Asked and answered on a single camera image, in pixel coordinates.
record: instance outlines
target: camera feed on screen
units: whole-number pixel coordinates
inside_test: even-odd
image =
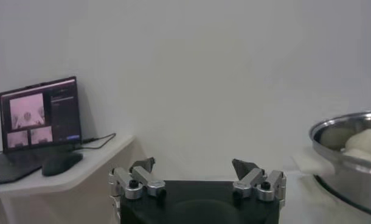
[[[44,125],[43,94],[12,99],[10,101],[12,130],[19,128]]]
[[[48,143],[53,141],[52,127],[36,128],[30,131],[32,144]]]
[[[7,134],[7,143],[9,148],[23,147],[29,145],[27,131],[17,131]]]

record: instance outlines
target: black computer mouse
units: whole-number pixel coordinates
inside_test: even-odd
[[[42,165],[42,175],[54,176],[69,170],[77,164],[83,155],[81,153],[59,153],[44,160]]]

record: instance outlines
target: white table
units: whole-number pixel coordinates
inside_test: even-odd
[[[133,140],[134,137],[131,135],[116,136],[102,149],[80,150],[79,152],[84,156],[83,159],[65,173],[53,177],[44,177],[41,174],[41,170],[37,170],[17,182],[0,184],[0,199],[9,224],[17,223],[11,198],[72,189],[87,179],[99,167],[106,164],[111,158],[132,143]]]

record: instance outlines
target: metal pot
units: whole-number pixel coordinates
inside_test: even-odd
[[[371,162],[341,153],[353,135],[371,128],[371,111],[322,121],[310,129],[313,148],[335,167],[334,175],[316,177],[331,193],[371,214]]]

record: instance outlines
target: black screw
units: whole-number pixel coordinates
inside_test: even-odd
[[[271,184],[267,181],[264,181],[262,184],[261,184],[261,189],[263,190],[269,190],[271,188]]]
[[[129,188],[135,189],[137,187],[138,187],[138,181],[136,181],[136,180],[129,181]]]

